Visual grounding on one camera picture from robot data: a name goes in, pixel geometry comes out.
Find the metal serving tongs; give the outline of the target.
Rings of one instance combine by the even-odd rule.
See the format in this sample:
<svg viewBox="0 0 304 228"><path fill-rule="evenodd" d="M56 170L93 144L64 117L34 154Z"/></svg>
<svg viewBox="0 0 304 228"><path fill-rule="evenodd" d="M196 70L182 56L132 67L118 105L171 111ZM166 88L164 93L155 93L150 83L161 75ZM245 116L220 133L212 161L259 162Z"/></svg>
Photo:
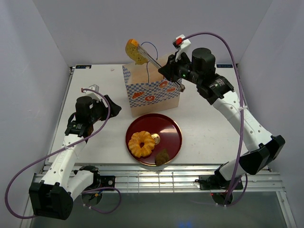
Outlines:
<svg viewBox="0 0 304 228"><path fill-rule="evenodd" d="M162 66L154 59L150 56L150 54L141 46L138 46L138 52L145 57L146 59L148 59L149 62L151 62L157 69L160 69ZM180 83L179 81L173 82L171 81L174 86L180 91L180 92L184 92L185 90L185 86Z"/></svg>

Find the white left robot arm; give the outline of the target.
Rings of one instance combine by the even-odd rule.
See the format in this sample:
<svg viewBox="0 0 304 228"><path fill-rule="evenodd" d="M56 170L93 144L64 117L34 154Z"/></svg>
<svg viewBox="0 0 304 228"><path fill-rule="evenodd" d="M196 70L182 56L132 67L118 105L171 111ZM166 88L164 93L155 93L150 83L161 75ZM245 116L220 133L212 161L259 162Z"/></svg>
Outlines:
<svg viewBox="0 0 304 228"><path fill-rule="evenodd" d="M83 166L73 171L81 151L92 136L93 125L115 117L121 107L108 95L102 99L94 94L77 98L76 111L70 115L62 149L40 182L32 183L29 196L35 216L65 220L71 214L74 200L83 191L95 190L101 186L98 169L95 166Z"/></svg>

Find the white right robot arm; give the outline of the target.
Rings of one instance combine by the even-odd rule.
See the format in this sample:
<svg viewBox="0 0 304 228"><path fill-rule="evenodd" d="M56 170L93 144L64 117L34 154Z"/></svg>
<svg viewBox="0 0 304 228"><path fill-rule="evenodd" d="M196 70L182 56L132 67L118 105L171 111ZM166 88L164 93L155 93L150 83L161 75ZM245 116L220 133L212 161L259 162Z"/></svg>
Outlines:
<svg viewBox="0 0 304 228"><path fill-rule="evenodd" d="M185 53L179 59L169 55L167 63L159 67L158 72L182 90L184 86L179 82L180 79L195 84L200 96L217 109L243 137L247 152L221 165L214 175L205 180L207 185L215 184L225 189L232 183L232 177L255 175L279 155L285 144L284 138L272 135L247 108L241 106L233 85L216 73L215 57L209 49L201 47L193 50L191 59Z"/></svg>

